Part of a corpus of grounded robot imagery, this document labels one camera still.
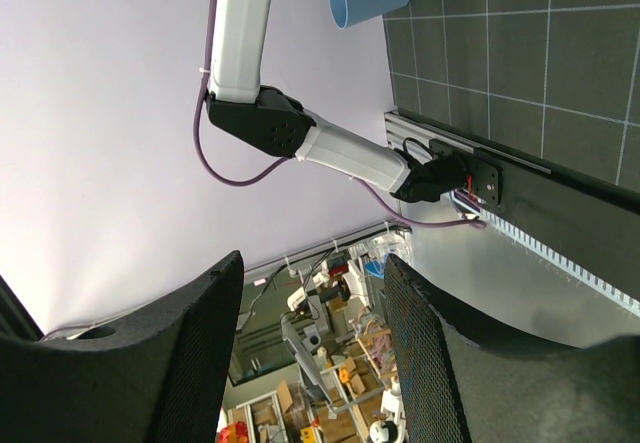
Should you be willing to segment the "aluminium frame rail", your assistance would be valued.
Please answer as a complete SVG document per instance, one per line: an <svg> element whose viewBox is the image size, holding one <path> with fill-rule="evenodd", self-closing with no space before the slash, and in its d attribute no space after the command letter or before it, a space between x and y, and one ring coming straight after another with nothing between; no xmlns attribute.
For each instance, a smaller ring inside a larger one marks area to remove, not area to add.
<svg viewBox="0 0 640 443"><path fill-rule="evenodd" d="M390 146L399 147L409 137L427 144L432 139L448 143L462 150L473 152L480 145L470 139L461 137L431 124L415 122L393 112L384 115L387 142Z"/></svg>

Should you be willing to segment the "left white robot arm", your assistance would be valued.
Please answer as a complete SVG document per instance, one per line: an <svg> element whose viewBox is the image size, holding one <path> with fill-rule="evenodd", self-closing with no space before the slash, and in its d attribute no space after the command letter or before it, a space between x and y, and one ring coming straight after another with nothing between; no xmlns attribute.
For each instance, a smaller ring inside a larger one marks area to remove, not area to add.
<svg viewBox="0 0 640 443"><path fill-rule="evenodd" d="M194 117L275 158L250 186L290 159L347 175L367 190L407 202L436 202L462 187L469 166L461 154L422 163L404 149L381 146L332 124L260 80L271 0L209 0L205 60Z"/></svg>

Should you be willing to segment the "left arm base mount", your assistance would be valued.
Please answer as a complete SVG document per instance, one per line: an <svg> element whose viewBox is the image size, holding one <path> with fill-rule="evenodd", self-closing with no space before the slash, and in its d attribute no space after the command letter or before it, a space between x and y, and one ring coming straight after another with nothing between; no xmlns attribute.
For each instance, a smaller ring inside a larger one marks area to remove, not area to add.
<svg viewBox="0 0 640 443"><path fill-rule="evenodd" d="M426 145L406 137L397 152L406 159L407 179L393 196L406 203L437 202L460 191L479 204L499 207L502 202L502 170L479 157L437 139Z"/></svg>

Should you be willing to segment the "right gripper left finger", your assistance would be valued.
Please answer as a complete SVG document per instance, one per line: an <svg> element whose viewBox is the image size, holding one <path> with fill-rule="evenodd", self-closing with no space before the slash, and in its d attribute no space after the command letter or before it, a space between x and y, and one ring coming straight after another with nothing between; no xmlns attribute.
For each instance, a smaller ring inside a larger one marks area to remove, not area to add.
<svg viewBox="0 0 640 443"><path fill-rule="evenodd" d="M3 336L2 441L214 441L243 278L233 251L76 339Z"/></svg>

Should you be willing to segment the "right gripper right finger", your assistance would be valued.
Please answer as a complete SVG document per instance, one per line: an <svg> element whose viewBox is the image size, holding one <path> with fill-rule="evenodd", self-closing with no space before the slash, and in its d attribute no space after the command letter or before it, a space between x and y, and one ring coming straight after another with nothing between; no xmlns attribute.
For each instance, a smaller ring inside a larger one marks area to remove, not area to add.
<svg viewBox="0 0 640 443"><path fill-rule="evenodd" d="M395 255L384 284L410 441L638 441L637 336L576 348L531 335Z"/></svg>

